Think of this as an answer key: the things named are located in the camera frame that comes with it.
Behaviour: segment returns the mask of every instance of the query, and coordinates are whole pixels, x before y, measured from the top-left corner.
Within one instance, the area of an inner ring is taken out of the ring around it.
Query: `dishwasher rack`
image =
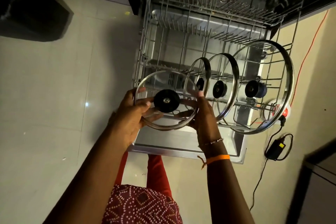
[[[196,82],[202,67],[191,70],[191,64],[206,57],[212,60],[211,79],[224,81],[230,91],[233,75],[229,61],[213,58],[229,53],[239,66],[239,92],[234,107],[220,117],[218,125],[241,134],[262,132],[277,121],[292,93],[294,74],[289,56],[302,4],[303,0],[146,0],[134,86],[158,70],[194,76]],[[293,35],[279,47],[282,22],[294,12],[298,16]],[[272,97],[247,98],[244,92],[251,80],[263,82]],[[185,97],[183,87],[175,90]],[[207,100],[217,114],[223,113],[228,103],[225,97],[207,96]],[[174,114],[165,116],[174,118]]]

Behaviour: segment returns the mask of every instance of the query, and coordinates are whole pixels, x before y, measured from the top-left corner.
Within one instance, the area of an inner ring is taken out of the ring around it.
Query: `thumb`
[[[151,103],[149,101],[145,102],[145,103],[138,103],[135,105],[135,109],[136,111],[140,112],[141,114],[146,112],[149,107],[151,106]]]

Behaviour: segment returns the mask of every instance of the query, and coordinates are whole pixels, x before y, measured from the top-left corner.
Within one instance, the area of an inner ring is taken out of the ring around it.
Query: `tile floor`
[[[0,223],[43,222],[131,87],[139,18],[130,7],[105,0],[64,1],[74,16],[62,39],[0,37]],[[298,53],[306,51],[314,34],[306,27],[315,30],[321,17],[299,28]],[[313,67],[314,59],[307,62]],[[297,123],[289,127],[296,130]],[[270,132],[251,137],[244,164],[234,165],[249,205]],[[284,223],[302,157],[269,163],[252,212],[256,223]],[[145,154],[130,153],[123,183],[145,186],[146,160]],[[210,223],[200,161],[163,161],[184,222]]]

